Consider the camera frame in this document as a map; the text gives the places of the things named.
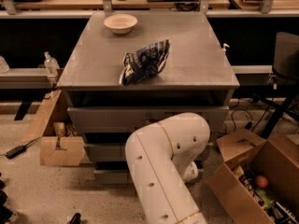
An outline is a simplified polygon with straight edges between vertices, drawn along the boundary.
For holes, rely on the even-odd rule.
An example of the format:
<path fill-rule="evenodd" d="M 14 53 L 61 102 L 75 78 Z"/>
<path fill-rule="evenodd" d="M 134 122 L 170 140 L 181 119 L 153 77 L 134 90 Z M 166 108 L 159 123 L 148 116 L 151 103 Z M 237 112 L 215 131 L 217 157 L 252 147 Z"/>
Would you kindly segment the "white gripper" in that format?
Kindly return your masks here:
<path fill-rule="evenodd" d="M 188 165 L 183 165 L 180 171 L 180 176 L 184 182 L 194 180 L 198 177 L 198 168 L 194 161 Z"/>

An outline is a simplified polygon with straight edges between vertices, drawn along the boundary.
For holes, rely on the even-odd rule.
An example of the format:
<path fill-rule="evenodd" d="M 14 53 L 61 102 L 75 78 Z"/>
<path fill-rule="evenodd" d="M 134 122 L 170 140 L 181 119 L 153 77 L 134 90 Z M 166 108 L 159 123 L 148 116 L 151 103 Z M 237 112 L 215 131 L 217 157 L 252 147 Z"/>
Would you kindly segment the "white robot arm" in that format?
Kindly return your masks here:
<path fill-rule="evenodd" d="M 182 113 L 133 132 L 125 157 L 148 224 L 207 224 L 186 187 L 198 176 L 194 160 L 210 129 L 195 113 Z"/>

